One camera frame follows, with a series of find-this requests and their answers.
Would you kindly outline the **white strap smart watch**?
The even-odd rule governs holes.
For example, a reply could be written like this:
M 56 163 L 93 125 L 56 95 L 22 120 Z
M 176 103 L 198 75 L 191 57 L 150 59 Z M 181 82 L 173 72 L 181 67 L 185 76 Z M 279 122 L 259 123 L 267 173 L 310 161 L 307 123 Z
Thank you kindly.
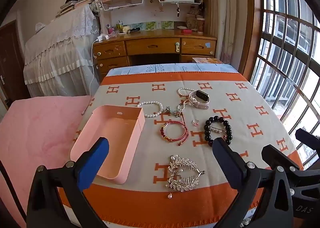
M 207 93 L 201 90 L 192 91 L 189 94 L 189 103 L 195 108 L 208 110 L 210 97 Z

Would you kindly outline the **magazine on bed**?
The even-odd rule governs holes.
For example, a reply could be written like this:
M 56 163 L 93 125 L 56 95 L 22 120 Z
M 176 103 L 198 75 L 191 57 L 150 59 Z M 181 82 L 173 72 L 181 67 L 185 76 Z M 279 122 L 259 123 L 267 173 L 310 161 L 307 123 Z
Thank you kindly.
M 194 57 L 193 62 L 198 64 L 223 64 L 222 61 L 216 58 Z

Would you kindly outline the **blue patterned bed sheet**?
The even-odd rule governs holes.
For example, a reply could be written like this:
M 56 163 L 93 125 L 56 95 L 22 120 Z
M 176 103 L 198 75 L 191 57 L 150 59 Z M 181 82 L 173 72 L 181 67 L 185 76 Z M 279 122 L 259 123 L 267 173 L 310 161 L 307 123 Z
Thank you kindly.
M 132 75 L 146 73 L 168 73 L 168 72 L 223 72 L 237 73 L 231 65 L 226 64 L 197 64 L 197 63 L 178 63 L 178 64 L 155 64 L 130 66 L 111 69 L 107 77 L 117 75 Z

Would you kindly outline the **orange H pattern blanket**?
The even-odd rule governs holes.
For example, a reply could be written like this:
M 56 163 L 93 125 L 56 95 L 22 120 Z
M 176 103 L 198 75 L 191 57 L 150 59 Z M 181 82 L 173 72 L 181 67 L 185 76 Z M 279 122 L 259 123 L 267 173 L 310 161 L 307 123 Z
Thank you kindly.
M 201 90 L 210 97 L 209 109 L 189 103 Z M 232 128 L 231 149 L 259 168 L 266 163 L 261 150 L 273 145 L 296 164 L 300 158 L 284 125 L 261 95 L 238 73 L 171 72 L 106 77 L 83 116 L 75 142 L 93 111 L 103 105 L 139 107 L 145 123 L 126 182 L 114 184 L 96 176 L 84 191 L 98 216 L 109 227 L 211 226 L 236 195 L 212 149 L 205 141 L 204 124 L 211 116 L 224 117 Z M 164 113 L 169 106 L 181 117 Z M 174 192 L 165 187 L 172 155 L 190 158 L 206 174 L 197 188 Z

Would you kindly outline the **beige curtain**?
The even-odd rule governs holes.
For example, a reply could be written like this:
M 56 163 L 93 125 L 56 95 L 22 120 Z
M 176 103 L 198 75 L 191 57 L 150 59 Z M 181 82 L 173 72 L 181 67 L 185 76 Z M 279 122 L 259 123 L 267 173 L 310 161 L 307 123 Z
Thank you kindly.
M 208 32 L 217 37 L 215 57 L 235 69 L 245 43 L 248 0 L 209 0 Z

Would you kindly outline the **flower charm brooch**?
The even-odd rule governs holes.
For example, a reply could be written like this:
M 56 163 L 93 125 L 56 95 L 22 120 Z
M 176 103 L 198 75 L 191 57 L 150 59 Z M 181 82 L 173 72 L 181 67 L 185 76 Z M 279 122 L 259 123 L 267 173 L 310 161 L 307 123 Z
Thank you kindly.
M 173 115 L 174 117 L 181 117 L 182 112 L 179 110 L 172 110 L 169 106 L 167 106 L 164 111 L 164 113 L 168 113 L 170 115 Z

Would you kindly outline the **wooden desk with drawers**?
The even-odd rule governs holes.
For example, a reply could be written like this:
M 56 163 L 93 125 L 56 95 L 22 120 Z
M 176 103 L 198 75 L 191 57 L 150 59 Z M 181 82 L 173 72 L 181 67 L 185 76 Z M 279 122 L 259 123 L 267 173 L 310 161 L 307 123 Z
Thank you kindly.
M 217 38 L 197 32 L 159 29 L 119 35 L 93 45 L 100 81 L 111 69 L 149 64 L 188 63 L 193 57 L 214 58 Z

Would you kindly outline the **pink bed sheet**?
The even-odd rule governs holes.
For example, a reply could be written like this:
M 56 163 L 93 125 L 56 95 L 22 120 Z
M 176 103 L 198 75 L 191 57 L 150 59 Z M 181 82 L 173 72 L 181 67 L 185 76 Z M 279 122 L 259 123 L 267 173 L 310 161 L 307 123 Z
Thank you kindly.
M 40 165 L 68 160 L 89 96 L 16 100 L 1 121 L 1 162 L 24 210 Z

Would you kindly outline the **brown wooden door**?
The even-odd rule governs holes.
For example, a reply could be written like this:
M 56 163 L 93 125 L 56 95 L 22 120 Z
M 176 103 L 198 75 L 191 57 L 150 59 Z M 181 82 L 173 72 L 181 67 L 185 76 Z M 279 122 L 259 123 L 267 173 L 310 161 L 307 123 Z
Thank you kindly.
M 1 88 L 9 107 L 16 100 L 29 99 L 24 82 L 24 58 L 18 37 L 17 21 L 1 26 Z

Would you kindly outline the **rhinestone leaf hair comb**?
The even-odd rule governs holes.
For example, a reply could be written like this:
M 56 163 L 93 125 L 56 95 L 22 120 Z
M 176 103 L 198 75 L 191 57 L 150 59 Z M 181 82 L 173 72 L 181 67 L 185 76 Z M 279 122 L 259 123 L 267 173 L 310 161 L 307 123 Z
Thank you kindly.
M 199 169 L 197 163 L 190 158 L 172 155 L 168 165 L 168 179 L 165 187 L 170 190 L 168 199 L 173 198 L 174 192 L 188 192 L 199 186 L 200 178 L 206 174 Z

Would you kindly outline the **window with metal grille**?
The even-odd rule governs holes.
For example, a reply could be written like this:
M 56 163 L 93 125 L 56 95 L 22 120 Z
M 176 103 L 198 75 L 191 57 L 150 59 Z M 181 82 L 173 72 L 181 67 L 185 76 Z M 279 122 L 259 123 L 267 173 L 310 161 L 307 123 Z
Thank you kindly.
M 319 21 L 305 0 L 262 0 L 263 25 L 251 84 L 284 125 L 305 169 L 318 153 L 295 137 L 319 135 Z

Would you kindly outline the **lace covered piano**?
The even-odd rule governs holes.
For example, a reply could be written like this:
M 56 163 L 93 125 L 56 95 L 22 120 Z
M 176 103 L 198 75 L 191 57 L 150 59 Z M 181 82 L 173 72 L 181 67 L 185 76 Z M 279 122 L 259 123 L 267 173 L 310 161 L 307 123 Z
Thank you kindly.
M 100 34 L 89 5 L 83 5 L 46 25 L 25 44 L 24 83 L 32 97 L 94 94 L 92 45 Z

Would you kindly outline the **pink jewelry box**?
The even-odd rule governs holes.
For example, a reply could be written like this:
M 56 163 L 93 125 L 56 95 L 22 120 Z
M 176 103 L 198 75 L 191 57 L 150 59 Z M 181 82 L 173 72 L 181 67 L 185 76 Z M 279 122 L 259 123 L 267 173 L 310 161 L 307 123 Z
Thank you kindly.
M 145 123 L 142 108 L 103 105 L 96 108 L 71 149 L 70 158 L 78 160 L 98 138 L 108 140 L 108 154 L 98 175 L 114 184 L 123 184 L 135 155 Z

